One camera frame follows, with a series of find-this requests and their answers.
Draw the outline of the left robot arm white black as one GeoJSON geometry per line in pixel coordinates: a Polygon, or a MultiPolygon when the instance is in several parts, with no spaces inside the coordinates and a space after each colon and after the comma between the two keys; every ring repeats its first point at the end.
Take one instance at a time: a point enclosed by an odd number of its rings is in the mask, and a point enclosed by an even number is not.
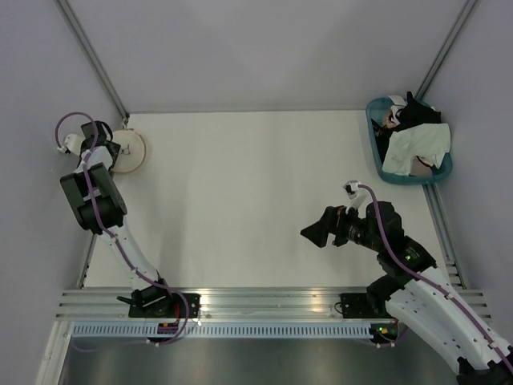
{"type": "Polygon", "coordinates": [[[113,131],[101,120],[90,120],[81,130],[82,139],[68,136],[59,146],[59,151],[79,157],[77,168],[61,177],[60,185],[80,227],[106,243],[129,277],[130,296],[116,300],[129,306],[131,318],[178,318],[178,296],[169,291],[128,227],[127,207],[111,174],[120,150],[113,131]]]}

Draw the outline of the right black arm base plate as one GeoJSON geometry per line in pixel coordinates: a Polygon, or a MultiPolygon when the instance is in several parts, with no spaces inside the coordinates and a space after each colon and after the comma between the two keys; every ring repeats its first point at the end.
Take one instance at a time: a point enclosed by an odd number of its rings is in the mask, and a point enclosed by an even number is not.
{"type": "Polygon", "coordinates": [[[340,294],[339,308],[344,319],[378,318],[378,314],[370,305],[366,293],[340,294]]]}

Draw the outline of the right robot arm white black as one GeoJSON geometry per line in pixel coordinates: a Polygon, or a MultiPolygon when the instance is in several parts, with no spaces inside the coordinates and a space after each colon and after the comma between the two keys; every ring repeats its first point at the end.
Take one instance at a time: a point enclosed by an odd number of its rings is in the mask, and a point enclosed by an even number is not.
{"type": "Polygon", "coordinates": [[[366,288],[366,308],[390,316],[433,348],[459,384],[510,384],[512,345],[500,337],[445,279],[434,258],[408,237],[390,202],[356,208],[329,206],[301,235],[323,248],[353,242],[377,254],[384,275],[366,288]]]}

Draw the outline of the round white mesh laundry bag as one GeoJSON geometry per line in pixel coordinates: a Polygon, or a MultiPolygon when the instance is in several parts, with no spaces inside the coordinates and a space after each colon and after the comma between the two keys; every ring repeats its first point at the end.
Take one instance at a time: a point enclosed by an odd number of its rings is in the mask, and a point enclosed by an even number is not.
{"type": "Polygon", "coordinates": [[[113,133],[113,142],[120,146],[113,173],[127,174],[134,172],[145,161],[147,146],[143,137],[131,129],[118,130],[113,133]]]}

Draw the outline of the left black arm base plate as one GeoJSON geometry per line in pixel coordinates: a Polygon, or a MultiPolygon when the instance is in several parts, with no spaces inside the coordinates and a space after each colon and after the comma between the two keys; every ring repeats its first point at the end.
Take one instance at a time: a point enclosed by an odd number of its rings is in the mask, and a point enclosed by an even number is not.
{"type": "MultiPolygon", "coordinates": [[[[189,318],[196,318],[200,310],[200,298],[198,293],[184,294],[189,306],[189,318]]],[[[185,318],[186,310],[183,300],[177,295],[168,302],[166,298],[148,305],[145,310],[130,306],[129,318],[185,318]]]]}

